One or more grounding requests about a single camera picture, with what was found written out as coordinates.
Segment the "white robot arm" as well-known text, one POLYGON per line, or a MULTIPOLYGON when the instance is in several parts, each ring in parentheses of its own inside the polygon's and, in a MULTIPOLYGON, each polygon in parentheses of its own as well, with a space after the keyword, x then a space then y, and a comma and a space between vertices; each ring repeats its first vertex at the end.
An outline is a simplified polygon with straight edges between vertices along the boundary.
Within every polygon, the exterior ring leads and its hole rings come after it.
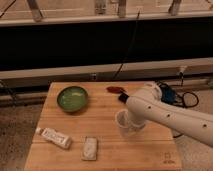
POLYGON ((162 91, 155 82, 147 82, 127 98, 128 117, 134 126, 145 120, 162 124, 213 147, 213 115, 172 106, 161 101, 162 91))

